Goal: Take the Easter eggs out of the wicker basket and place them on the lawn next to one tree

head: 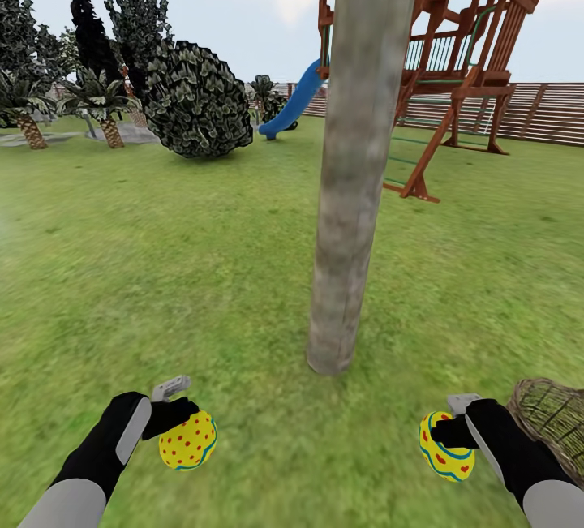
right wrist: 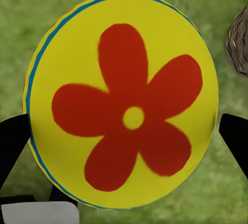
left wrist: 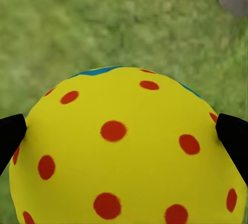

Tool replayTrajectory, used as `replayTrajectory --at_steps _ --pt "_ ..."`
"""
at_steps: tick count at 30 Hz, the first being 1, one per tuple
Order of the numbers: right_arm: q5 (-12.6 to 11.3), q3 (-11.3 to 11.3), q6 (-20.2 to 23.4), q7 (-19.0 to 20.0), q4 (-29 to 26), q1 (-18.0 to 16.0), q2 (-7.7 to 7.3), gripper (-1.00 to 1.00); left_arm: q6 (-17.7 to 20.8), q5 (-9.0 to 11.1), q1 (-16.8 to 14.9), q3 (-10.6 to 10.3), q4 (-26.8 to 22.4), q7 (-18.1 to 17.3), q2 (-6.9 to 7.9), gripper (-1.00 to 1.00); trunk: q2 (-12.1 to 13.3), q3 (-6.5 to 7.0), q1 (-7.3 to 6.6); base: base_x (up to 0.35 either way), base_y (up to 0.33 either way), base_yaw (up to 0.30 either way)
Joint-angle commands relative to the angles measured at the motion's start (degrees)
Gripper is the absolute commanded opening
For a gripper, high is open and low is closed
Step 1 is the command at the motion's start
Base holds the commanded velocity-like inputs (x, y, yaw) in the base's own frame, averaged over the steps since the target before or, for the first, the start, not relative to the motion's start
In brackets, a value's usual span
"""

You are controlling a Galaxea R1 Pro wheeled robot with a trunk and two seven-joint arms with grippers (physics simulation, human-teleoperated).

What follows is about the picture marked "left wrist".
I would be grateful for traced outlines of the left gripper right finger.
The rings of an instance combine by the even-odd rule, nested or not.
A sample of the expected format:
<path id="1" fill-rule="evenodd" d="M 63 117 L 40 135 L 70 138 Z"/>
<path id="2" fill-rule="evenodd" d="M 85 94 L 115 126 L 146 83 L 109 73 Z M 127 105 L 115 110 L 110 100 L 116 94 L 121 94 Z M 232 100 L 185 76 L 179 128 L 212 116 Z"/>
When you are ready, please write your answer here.
<path id="1" fill-rule="evenodd" d="M 219 114 L 216 131 L 223 146 L 248 186 L 248 122 Z"/>

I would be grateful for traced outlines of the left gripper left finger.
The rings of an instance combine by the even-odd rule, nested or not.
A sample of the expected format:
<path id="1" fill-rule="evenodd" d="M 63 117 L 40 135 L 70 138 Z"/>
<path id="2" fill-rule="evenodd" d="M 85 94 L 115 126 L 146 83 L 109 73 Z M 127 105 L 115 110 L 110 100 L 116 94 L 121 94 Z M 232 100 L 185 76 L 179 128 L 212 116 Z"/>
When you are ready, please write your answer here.
<path id="1" fill-rule="evenodd" d="M 27 131 L 24 116 L 13 115 L 0 119 L 0 176 Z"/>

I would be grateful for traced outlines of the easter egg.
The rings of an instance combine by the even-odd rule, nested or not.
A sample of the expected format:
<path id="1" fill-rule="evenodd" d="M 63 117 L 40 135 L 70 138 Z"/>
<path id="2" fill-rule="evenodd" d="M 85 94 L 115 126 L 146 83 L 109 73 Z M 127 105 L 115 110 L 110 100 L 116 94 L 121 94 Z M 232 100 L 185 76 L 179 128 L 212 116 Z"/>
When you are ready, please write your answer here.
<path id="1" fill-rule="evenodd" d="M 242 224 L 247 185 L 215 110 L 148 69 L 110 66 L 55 86 L 10 159 L 20 224 Z"/>

